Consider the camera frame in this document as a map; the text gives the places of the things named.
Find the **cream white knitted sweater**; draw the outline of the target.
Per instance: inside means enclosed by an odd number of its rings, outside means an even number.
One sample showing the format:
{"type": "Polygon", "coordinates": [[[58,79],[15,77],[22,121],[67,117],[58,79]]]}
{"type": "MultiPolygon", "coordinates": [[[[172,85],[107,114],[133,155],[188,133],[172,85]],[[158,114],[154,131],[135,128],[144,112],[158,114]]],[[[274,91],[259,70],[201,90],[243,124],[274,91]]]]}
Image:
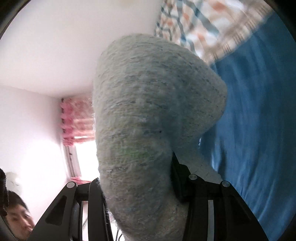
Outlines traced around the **cream white knitted sweater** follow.
{"type": "Polygon", "coordinates": [[[218,183],[197,149],[221,118],[225,82],[188,49],[132,34],[101,54],[93,82],[100,186],[126,240],[181,240],[188,207],[176,198],[171,159],[218,183]]]}

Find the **pink floral curtain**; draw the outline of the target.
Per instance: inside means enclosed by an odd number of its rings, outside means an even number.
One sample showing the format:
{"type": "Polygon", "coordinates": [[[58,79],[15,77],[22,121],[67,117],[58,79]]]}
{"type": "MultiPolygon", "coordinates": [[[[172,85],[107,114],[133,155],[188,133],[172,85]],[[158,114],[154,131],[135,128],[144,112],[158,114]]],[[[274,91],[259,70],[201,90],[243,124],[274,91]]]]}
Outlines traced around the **pink floral curtain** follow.
{"type": "Polygon", "coordinates": [[[94,111],[90,94],[62,98],[62,144],[66,156],[70,180],[78,184],[88,183],[82,178],[75,145],[95,139],[94,111]]]}

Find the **blue striped plaid bedsheet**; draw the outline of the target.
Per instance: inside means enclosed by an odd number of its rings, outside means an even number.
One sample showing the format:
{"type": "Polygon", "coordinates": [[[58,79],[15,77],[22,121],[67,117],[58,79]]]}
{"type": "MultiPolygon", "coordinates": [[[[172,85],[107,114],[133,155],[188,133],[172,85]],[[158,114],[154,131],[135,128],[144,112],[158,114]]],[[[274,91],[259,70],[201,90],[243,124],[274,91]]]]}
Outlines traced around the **blue striped plaid bedsheet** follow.
{"type": "Polygon", "coordinates": [[[295,1],[163,1],[154,34],[225,81],[224,115],[200,150],[269,240],[295,240],[295,1]]]}

